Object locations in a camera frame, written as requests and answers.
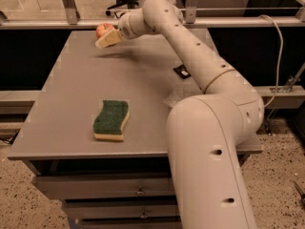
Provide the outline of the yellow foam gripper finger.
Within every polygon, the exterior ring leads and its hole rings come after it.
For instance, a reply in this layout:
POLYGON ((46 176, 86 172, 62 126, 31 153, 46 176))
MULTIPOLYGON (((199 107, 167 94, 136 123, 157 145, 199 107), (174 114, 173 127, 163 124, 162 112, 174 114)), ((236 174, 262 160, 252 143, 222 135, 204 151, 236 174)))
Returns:
POLYGON ((95 46, 99 49, 107 48, 122 41, 122 35, 116 29, 99 30, 95 46))

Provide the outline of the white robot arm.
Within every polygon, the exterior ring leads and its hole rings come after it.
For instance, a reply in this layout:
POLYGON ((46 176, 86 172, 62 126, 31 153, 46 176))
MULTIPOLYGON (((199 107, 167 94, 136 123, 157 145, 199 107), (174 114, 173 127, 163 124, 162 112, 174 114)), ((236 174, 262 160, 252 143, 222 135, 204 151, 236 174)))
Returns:
POLYGON ((186 29, 167 0, 146 0, 116 26, 96 29, 97 47, 161 34, 201 93, 178 102, 167 120, 168 157, 183 229, 257 229, 237 145, 254 137, 264 103, 229 63, 186 29))

